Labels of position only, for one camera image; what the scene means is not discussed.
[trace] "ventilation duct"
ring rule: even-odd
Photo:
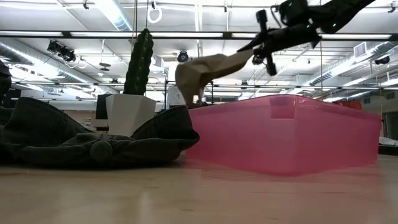
[[[4,58],[13,58],[13,60],[19,60],[23,64],[34,65],[35,70],[43,75],[50,75],[51,77],[61,75],[65,77],[66,82],[80,82],[80,83],[96,83],[94,80],[87,75],[82,74],[64,63],[59,62],[55,59],[49,58],[48,56],[28,47],[19,41],[11,38],[0,39],[0,55]],[[117,94],[113,88],[108,86],[99,86],[105,93]]]
[[[382,57],[384,54],[388,53],[390,50],[392,50],[394,47],[398,45],[398,42],[384,42],[382,44],[379,44],[363,54],[362,56],[356,58],[354,54],[350,54],[343,59],[329,65],[329,67],[326,69],[323,74],[321,72],[318,72],[314,74],[309,82],[306,83],[298,83],[297,85],[310,85],[310,86],[315,86],[316,84],[319,84],[325,80],[328,80],[329,78],[335,77],[337,75],[340,75],[342,73],[345,73],[352,68],[361,65],[364,62],[368,62],[371,60],[375,60],[377,58]],[[300,89],[294,89],[294,90],[289,90],[287,93],[290,94],[296,94],[301,92],[302,90]]]
[[[96,0],[95,5],[120,31],[132,31],[132,25],[117,0]]]

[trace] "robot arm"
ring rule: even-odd
[[[269,75],[276,75],[272,53],[289,47],[310,42],[315,47],[321,37],[320,28],[326,34],[334,34],[374,0],[331,0],[322,6],[309,6],[307,0],[287,0],[276,6],[280,19],[286,25],[283,29],[268,29],[265,10],[256,13],[261,31],[249,44],[238,52],[260,45],[254,49],[253,64],[261,64],[267,59]]]

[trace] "wooden table surface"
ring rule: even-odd
[[[1,224],[398,223],[398,157],[301,177],[196,161],[131,170],[0,167]]]

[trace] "white pot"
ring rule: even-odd
[[[131,136],[155,115],[156,101],[141,95],[117,94],[106,98],[109,134]]]

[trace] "ceiling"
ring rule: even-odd
[[[82,0],[0,0],[0,30],[91,30],[110,31],[116,30],[109,19],[90,0],[90,9],[83,8]],[[236,31],[258,32],[256,12],[281,1],[255,1],[255,0],[227,0],[228,11],[224,11],[224,0],[166,0],[156,1],[162,8],[162,18],[154,24],[148,22],[146,16],[147,1],[139,0],[137,13],[137,29],[142,30],[146,24],[151,31]],[[310,4],[324,4],[328,1],[310,1]],[[349,33],[396,33],[398,32],[398,11],[387,13],[392,1],[376,0],[366,9],[362,10],[340,32]],[[195,25],[195,4],[202,4],[203,15],[201,26]],[[119,0],[128,21],[133,23],[134,1]],[[157,11],[151,12],[151,17],[157,17]],[[273,19],[269,27],[277,27]],[[18,38],[19,42],[42,52],[48,56],[47,51],[50,39]],[[83,57],[89,64],[86,68],[75,69],[100,82],[110,82],[112,78],[124,78],[130,58],[131,44],[127,40],[105,40],[103,56],[101,58],[102,40],[93,39],[58,39],[62,45],[75,49],[75,53]],[[203,54],[201,56],[223,53],[231,55],[248,40],[201,40]],[[175,64],[175,54],[180,50],[187,50],[189,56],[198,56],[196,40],[155,40],[154,54],[163,57],[165,66]],[[240,71],[218,80],[218,83],[239,83],[249,80],[250,83],[269,83],[273,85],[297,85],[297,80],[308,79],[321,69],[326,69],[332,63],[339,61],[353,53],[353,47],[360,44],[355,41],[322,42],[315,49],[303,53],[305,45],[276,52],[274,60],[278,76],[270,77],[263,65],[253,65],[248,62]],[[102,77],[98,75],[100,61],[111,64],[109,72]],[[369,70],[368,67],[351,72],[349,75],[361,75]],[[160,80],[163,74],[151,73],[151,77]]]

